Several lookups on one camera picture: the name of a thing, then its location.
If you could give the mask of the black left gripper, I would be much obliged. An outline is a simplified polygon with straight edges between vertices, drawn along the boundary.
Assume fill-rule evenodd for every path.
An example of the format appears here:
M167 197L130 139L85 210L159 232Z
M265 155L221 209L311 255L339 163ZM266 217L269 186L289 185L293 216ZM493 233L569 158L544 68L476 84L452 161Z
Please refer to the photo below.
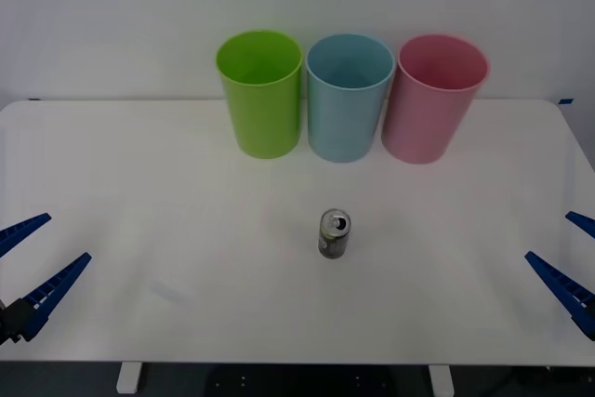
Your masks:
M44 213L1 230L0 257L50 220L51 216ZM8 340L17 343L20 339L29 342L35 338L91 259L88 253L83 253L29 294L2 307L1 344Z

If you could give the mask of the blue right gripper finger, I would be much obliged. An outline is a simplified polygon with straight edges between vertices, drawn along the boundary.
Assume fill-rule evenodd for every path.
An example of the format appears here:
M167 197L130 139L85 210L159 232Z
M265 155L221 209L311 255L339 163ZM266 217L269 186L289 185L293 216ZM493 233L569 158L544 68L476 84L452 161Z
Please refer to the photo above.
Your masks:
M565 218L591 237L595 237L595 220L587 216L570 211Z
M572 321L591 341L594 340L594 294L558 271L533 251L525 254L535 273L564 306Z

